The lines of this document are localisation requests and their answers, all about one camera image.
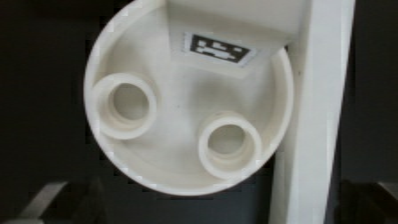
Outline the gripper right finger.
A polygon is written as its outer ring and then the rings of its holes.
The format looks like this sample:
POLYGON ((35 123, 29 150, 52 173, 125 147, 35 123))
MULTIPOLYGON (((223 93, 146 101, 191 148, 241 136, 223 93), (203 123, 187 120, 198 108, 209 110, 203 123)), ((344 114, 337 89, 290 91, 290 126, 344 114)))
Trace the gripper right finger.
POLYGON ((340 185, 337 224, 398 224, 398 183, 356 183, 340 185))

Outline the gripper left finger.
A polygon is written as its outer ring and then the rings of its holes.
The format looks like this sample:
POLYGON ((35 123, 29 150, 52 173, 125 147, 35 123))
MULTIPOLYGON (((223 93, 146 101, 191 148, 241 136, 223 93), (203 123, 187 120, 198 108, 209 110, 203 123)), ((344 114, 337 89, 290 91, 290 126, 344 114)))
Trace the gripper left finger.
POLYGON ((100 180, 91 179, 88 182, 77 183, 72 190, 75 191, 74 224, 109 224, 100 180))

